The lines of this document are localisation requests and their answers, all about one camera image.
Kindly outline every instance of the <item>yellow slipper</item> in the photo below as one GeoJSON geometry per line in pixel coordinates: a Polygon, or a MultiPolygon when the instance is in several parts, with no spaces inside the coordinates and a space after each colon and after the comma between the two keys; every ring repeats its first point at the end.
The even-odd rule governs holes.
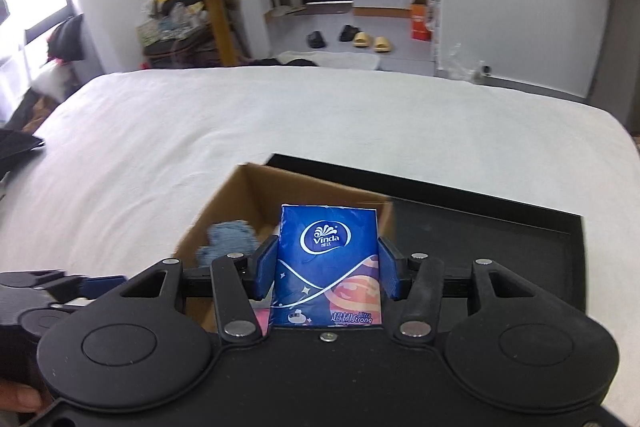
{"type": "Polygon", "coordinates": [[[371,45],[371,37],[365,32],[360,32],[353,39],[353,45],[357,48],[368,48],[371,45]]]}
{"type": "Polygon", "coordinates": [[[376,37],[373,42],[373,49],[376,53],[388,53],[393,49],[391,42],[385,37],[376,37]]]}

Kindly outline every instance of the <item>wooden baseboard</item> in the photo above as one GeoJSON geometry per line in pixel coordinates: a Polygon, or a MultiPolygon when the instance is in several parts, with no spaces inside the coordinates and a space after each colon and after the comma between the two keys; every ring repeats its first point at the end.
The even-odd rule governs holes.
{"type": "Polygon", "coordinates": [[[401,19],[408,19],[411,16],[411,12],[404,8],[354,8],[353,14],[359,17],[398,17],[401,19]]]}

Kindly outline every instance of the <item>human hand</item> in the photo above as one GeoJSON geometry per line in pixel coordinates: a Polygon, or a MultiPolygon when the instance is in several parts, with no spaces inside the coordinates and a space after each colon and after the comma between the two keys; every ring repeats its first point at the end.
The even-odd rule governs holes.
{"type": "Polygon", "coordinates": [[[40,393],[21,383],[0,380],[0,410],[37,412],[44,406],[40,393]]]}

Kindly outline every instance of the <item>cardboard box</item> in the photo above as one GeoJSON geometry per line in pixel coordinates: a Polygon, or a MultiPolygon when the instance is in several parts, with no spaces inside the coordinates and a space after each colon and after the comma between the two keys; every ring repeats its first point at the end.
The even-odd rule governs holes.
{"type": "MultiPolygon", "coordinates": [[[[197,249],[209,244],[207,229],[223,221],[244,219],[262,242],[280,223],[284,203],[375,208],[378,234],[393,236],[393,205],[387,196],[249,163],[238,166],[220,187],[183,236],[174,257],[185,268],[196,267],[197,249]]],[[[186,312],[207,331],[216,331],[210,299],[188,299],[186,312]]]]}
{"type": "Polygon", "coordinates": [[[411,38],[418,41],[430,41],[431,32],[427,29],[427,0],[414,0],[411,3],[411,38]]]}

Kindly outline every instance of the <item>floor mat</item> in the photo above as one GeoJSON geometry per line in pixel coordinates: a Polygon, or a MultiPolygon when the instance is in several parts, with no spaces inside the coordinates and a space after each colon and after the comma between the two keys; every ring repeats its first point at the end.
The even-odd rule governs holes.
{"type": "Polygon", "coordinates": [[[304,58],[311,60],[321,68],[334,68],[335,70],[375,71],[380,68],[380,57],[366,53],[284,52],[276,58],[283,64],[289,64],[297,58],[304,58]]]}
{"type": "Polygon", "coordinates": [[[353,5],[351,3],[340,4],[309,4],[300,12],[294,15],[335,15],[338,13],[349,13],[353,5]]]}

